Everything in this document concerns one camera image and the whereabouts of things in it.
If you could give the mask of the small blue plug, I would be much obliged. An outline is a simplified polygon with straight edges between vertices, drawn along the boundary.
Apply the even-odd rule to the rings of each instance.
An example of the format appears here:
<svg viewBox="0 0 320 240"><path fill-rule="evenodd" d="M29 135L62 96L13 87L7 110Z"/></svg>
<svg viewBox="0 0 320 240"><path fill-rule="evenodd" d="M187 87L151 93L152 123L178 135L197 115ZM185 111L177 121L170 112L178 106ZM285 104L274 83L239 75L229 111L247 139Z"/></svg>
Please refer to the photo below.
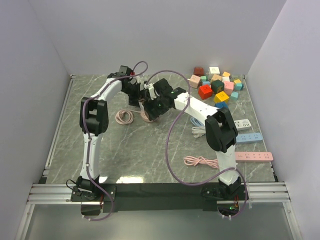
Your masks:
<svg viewBox="0 0 320 240"><path fill-rule="evenodd" d="M202 81L202 85L204 86L204 85L210 85L210 82L209 81Z"/></svg>

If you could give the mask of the dark green cube plug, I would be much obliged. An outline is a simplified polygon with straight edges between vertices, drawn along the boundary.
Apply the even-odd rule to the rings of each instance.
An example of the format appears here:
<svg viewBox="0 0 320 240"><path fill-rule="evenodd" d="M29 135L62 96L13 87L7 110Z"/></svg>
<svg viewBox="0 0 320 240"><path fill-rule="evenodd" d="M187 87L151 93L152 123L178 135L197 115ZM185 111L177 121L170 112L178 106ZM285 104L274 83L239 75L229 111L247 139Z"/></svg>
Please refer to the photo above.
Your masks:
<svg viewBox="0 0 320 240"><path fill-rule="evenodd" d="M213 93L216 95L224 90L224 83L220 80L214 80L210 84Z"/></svg>

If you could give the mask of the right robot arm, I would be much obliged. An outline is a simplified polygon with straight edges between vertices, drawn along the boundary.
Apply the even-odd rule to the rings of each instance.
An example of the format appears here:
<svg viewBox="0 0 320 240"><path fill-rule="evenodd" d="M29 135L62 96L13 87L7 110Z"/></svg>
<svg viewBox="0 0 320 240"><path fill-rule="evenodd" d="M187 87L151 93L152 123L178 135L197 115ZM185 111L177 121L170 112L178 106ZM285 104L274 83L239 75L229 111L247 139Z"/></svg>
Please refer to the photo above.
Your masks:
<svg viewBox="0 0 320 240"><path fill-rule="evenodd" d="M241 177L237 171L235 144L238 130L228 108L217 108L191 96L181 87L172 88L164 78L144 83L144 110L153 121L170 109L197 119L204 125L206 142L216 153L218 184L222 198L230 200L237 194Z"/></svg>

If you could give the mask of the pink power strip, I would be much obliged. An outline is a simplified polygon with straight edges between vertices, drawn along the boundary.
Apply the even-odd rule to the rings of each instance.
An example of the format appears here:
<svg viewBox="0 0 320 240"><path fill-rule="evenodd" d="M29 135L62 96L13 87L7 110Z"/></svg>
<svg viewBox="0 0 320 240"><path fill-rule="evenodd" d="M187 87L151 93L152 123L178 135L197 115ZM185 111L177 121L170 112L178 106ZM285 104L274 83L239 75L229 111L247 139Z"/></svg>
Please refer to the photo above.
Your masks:
<svg viewBox="0 0 320 240"><path fill-rule="evenodd" d="M271 152L235 152L235 160L239 162L272 162Z"/></svg>
<svg viewBox="0 0 320 240"><path fill-rule="evenodd" d="M148 118L148 115L145 111L145 108L143 106L143 103L145 102L144 99L141 99L138 101L138 107L139 110L133 110L133 109L121 109L119 110L116 115L115 115L115 121L119 124L119 125L130 125L133 123L135 117L134 117L134 113L137 113L140 115L140 117L142 118L142 120L146 123L152 123L155 122L155 120L150 120Z"/></svg>

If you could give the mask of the light blue power strip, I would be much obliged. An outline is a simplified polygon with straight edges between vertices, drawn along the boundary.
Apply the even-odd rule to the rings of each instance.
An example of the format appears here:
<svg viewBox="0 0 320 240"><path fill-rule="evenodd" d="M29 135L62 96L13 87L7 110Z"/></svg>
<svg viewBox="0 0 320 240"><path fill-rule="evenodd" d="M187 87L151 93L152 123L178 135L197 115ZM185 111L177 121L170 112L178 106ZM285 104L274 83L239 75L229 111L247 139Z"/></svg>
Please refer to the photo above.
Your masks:
<svg viewBox="0 0 320 240"><path fill-rule="evenodd" d="M263 140L263 136L261 133L244 133L239 134L236 137L236 143L237 144L249 144L249 143L256 143Z"/></svg>

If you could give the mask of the maroon patterned cube plug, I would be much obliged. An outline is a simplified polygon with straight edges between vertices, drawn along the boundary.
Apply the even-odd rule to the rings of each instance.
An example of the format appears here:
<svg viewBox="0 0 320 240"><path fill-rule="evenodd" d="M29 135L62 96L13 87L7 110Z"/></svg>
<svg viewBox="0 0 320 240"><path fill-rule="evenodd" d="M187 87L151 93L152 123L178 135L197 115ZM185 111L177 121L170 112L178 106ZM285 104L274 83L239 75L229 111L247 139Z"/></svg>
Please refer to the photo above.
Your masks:
<svg viewBox="0 0 320 240"><path fill-rule="evenodd" d="M193 74L196 76L204 76L205 75L205 71L203 67L195 67L193 69Z"/></svg>

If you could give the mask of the beige cube plug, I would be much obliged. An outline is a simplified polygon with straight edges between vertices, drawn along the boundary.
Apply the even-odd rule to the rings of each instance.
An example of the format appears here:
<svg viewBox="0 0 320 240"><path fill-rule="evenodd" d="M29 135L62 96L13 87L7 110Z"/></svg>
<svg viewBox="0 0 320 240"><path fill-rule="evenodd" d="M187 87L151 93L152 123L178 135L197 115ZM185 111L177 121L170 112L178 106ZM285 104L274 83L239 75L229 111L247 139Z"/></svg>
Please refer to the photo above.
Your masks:
<svg viewBox="0 0 320 240"><path fill-rule="evenodd" d="M214 82L214 81L223 81L223 77L218 75L218 74L214 74L210 80L211 82Z"/></svg>

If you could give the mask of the red cube plug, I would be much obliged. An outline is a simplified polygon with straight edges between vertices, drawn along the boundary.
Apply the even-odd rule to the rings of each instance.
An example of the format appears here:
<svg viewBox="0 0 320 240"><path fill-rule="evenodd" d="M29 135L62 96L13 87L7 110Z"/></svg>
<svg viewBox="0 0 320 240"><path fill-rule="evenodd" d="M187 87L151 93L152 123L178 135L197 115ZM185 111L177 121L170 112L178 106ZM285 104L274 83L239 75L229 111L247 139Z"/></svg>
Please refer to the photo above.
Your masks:
<svg viewBox="0 0 320 240"><path fill-rule="evenodd" d="M198 95L200 96L200 98L202 100L208 99L213 95L213 90L211 89L211 87L207 84L205 85L201 85L198 88Z"/></svg>

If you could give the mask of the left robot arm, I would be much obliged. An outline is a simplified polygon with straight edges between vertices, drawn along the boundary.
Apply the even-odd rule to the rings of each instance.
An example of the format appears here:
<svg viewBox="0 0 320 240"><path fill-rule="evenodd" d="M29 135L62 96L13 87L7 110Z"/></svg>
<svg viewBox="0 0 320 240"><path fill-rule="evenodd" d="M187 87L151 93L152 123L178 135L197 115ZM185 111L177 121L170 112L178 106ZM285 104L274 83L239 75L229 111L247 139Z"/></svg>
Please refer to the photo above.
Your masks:
<svg viewBox="0 0 320 240"><path fill-rule="evenodd" d="M133 79L141 74L122 65L117 72L107 76L104 85L96 93L81 100L79 125L84 137L84 153L76 185L88 201L94 201L100 195L97 186L100 176L99 154L103 135L109 126L108 102L123 92L127 94L130 106L139 107L142 87Z"/></svg>

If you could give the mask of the white power strip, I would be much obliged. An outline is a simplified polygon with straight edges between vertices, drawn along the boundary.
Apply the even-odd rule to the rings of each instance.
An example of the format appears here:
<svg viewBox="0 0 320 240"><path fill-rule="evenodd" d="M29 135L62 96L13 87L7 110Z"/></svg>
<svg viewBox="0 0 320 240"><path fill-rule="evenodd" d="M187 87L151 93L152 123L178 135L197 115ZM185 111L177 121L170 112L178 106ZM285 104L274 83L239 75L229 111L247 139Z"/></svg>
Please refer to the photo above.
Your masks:
<svg viewBox="0 0 320 240"><path fill-rule="evenodd" d="M252 127L249 119L239 119L234 121L235 127L238 131L248 130Z"/></svg>

